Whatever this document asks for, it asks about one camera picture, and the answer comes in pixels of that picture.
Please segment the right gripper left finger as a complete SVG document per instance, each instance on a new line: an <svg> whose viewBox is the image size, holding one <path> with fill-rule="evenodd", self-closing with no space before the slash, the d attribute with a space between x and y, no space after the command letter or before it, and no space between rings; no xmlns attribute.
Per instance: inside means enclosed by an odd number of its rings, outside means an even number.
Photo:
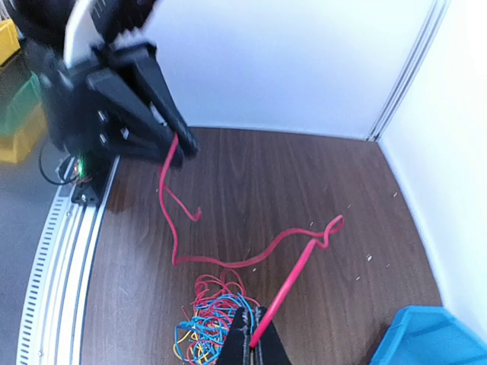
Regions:
<svg viewBox="0 0 487 365"><path fill-rule="evenodd" d="M220 365L249 365L251 317L247 308L239 307L218 356Z"/></svg>

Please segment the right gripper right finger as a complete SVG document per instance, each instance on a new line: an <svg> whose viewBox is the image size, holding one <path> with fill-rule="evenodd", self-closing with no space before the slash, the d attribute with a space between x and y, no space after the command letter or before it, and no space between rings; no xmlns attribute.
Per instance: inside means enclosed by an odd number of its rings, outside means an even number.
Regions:
<svg viewBox="0 0 487 365"><path fill-rule="evenodd" d="M253 364L291 365L273 322L270 322L253 350Z"/></svg>

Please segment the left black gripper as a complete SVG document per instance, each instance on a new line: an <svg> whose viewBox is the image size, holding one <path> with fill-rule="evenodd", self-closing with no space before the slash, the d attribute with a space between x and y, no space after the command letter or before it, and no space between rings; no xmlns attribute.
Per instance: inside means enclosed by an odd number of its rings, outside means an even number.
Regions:
<svg viewBox="0 0 487 365"><path fill-rule="evenodd" d="M184 155L197 155L198 141L173 101L156 46L140 43L121 49L128 83L96 56L67 68L54 49L34 41L25 46L27 63L40 79L49 135L60 151L161 163L174 132ZM145 104L154 105L172 132Z"/></svg>

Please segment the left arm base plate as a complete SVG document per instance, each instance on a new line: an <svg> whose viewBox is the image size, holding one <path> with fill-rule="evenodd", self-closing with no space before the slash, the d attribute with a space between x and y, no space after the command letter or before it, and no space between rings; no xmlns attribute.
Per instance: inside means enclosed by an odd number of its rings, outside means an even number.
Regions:
<svg viewBox="0 0 487 365"><path fill-rule="evenodd" d="M73 204L99 207L118 158L99 158L93 154L69 156L66 176L58 188L61 197Z"/></svg>

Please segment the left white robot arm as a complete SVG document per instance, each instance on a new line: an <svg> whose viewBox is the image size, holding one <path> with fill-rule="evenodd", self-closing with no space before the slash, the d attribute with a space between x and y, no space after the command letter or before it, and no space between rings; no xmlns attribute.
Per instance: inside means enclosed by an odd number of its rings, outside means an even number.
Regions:
<svg viewBox="0 0 487 365"><path fill-rule="evenodd" d="M154 44L117 46L152 1L8 1L33 47L53 144L74 156L123 156L179 167L198 141L173 101Z"/></svg>

